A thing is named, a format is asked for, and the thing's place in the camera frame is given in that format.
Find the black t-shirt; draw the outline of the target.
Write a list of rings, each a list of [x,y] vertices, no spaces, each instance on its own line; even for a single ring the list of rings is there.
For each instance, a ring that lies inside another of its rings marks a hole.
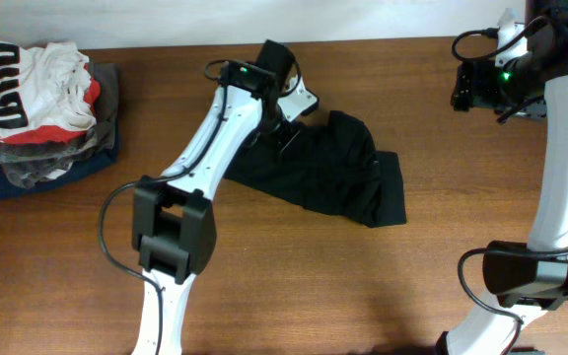
[[[379,151],[365,123],[343,111],[331,111],[324,125],[295,123],[286,143],[257,138],[225,178],[369,228],[407,222],[398,154]]]

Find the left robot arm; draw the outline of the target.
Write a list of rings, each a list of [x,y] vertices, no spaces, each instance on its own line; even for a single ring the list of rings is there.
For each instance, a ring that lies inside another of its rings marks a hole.
[[[318,106],[299,64],[267,40],[254,62],[220,61],[213,103],[180,156],[134,189],[132,246],[145,278],[137,354],[179,354],[190,289],[217,234],[213,199],[237,152],[259,139],[277,153],[299,132],[296,118]]]

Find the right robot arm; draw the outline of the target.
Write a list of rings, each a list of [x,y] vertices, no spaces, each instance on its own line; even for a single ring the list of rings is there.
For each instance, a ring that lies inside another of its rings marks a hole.
[[[484,292],[438,354],[510,354],[525,327],[568,302],[568,1],[531,0],[522,22],[505,13],[485,35],[497,46],[460,57],[452,106],[491,109],[499,123],[544,119],[541,193],[526,242],[477,250]]]

